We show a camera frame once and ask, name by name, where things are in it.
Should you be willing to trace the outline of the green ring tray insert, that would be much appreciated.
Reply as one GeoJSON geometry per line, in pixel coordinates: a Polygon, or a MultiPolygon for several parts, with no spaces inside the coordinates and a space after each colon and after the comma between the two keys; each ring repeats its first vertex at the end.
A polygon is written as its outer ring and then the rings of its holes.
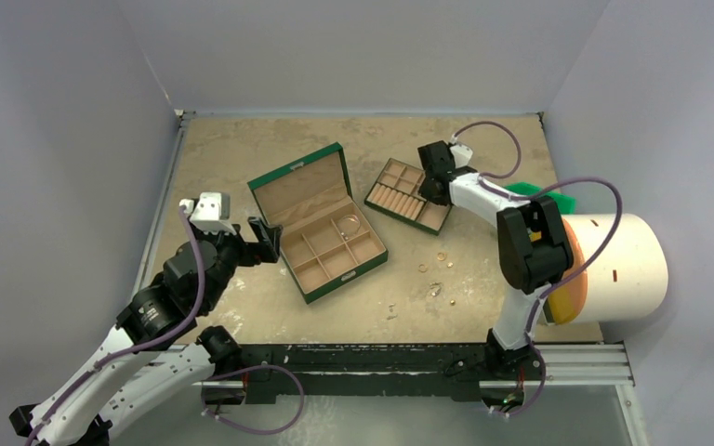
{"type": "Polygon", "coordinates": [[[419,193],[425,172],[416,166],[389,158],[364,204],[413,228],[438,236],[451,207],[438,205],[419,193]]]}

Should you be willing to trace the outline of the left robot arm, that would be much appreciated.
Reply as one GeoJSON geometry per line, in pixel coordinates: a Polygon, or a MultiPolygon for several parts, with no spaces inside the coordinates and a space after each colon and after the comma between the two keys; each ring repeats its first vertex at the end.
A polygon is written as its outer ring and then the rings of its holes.
{"type": "Polygon", "coordinates": [[[214,309],[238,268],[274,264],[280,256],[282,228],[259,217],[248,220],[253,242],[222,216],[180,218],[187,242],[134,294],[92,356],[47,400],[12,411],[9,422],[26,444],[106,445],[118,428],[187,385],[211,376],[227,380],[243,368],[233,336],[210,326],[141,373],[214,309]]]}

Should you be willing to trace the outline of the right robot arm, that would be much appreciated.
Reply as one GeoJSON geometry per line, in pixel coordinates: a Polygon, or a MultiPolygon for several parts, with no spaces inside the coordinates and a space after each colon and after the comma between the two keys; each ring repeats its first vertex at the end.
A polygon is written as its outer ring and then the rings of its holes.
{"type": "Polygon", "coordinates": [[[465,145],[440,140],[419,147],[417,154],[425,200],[470,211],[496,230],[509,293],[488,332],[484,364],[491,375],[506,378],[530,355],[545,288],[574,265],[559,206],[546,194],[529,198],[487,180],[469,166],[472,150],[465,145]]]}

